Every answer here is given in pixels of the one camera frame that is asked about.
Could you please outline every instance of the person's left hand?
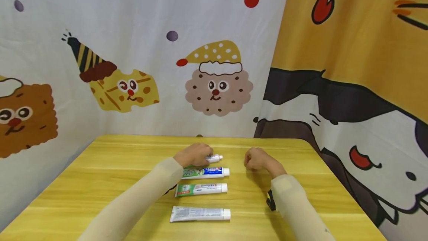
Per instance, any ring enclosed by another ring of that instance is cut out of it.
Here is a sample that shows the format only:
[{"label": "person's left hand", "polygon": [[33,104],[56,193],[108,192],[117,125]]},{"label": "person's left hand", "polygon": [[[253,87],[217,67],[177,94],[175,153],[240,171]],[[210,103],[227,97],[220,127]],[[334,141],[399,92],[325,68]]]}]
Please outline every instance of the person's left hand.
[{"label": "person's left hand", "polygon": [[207,156],[211,156],[213,154],[213,148],[209,147],[205,143],[193,143],[192,145],[184,148],[179,151],[174,159],[177,161],[183,168],[194,165],[198,166],[206,166],[209,165],[209,162],[205,159]]}]

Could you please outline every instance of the red dot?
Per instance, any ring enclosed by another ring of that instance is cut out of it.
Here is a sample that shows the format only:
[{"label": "red dot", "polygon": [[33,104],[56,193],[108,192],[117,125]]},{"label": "red dot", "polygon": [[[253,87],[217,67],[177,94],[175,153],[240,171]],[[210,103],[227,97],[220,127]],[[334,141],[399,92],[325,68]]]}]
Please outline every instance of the red dot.
[{"label": "red dot", "polygon": [[247,7],[253,8],[256,7],[259,3],[259,0],[244,0],[243,1]]},{"label": "red dot", "polygon": [[180,59],[177,61],[177,66],[185,66],[188,63],[186,59]]}]

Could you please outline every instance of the yellow table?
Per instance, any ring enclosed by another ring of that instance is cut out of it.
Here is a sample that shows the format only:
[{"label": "yellow table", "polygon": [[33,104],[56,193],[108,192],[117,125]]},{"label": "yellow table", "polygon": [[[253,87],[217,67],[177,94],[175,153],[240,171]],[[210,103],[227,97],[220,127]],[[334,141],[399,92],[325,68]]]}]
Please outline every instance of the yellow table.
[{"label": "yellow table", "polygon": [[[76,240],[90,221],[166,157],[193,142],[205,142],[222,154],[212,166],[230,168],[230,177],[186,180],[227,182],[227,194],[174,198],[170,191],[142,217],[127,240],[293,240],[278,212],[266,204],[270,177],[247,173],[243,156],[264,148],[284,164],[336,240],[385,240],[312,147],[298,139],[232,139],[105,135],[98,137],[1,234],[1,241]],[[169,223],[173,205],[230,208],[231,221]]]}]

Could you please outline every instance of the sleeve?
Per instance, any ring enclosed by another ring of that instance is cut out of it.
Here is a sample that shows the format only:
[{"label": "sleeve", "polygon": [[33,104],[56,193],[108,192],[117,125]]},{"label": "sleeve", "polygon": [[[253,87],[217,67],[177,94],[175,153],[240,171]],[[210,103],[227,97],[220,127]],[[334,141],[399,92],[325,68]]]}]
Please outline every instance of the sleeve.
[{"label": "sleeve", "polygon": [[276,209],[292,228],[296,240],[335,240],[293,176],[276,177],[271,182],[271,190]]},{"label": "sleeve", "polygon": [[158,163],[149,174],[107,205],[78,240],[125,239],[150,205],[176,185],[182,176],[183,168],[172,157]]}]

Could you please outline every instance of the person's right hand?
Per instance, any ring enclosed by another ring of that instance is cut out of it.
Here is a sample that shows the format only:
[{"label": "person's right hand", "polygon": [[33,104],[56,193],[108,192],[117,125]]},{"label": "person's right hand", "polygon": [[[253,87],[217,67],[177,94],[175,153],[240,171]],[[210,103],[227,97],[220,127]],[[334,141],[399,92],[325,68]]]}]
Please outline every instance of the person's right hand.
[{"label": "person's right hand", "polygon": [[282,164],[267,154],[262,148],[250,148],[250,150],[245,153],[243,164],[247,169],[265,169],[273,179],[280,175],[287,174]]},{"label": "person's right hand", "polygon": [[213,148],[209,147],[205,143],[193,143],[192,145],[184,148],[179,151],[174,159],[177,161],[183,168],[194,165],[206,166],[209,165],[209,162],[205,159],[207,156],[213,154]]}]

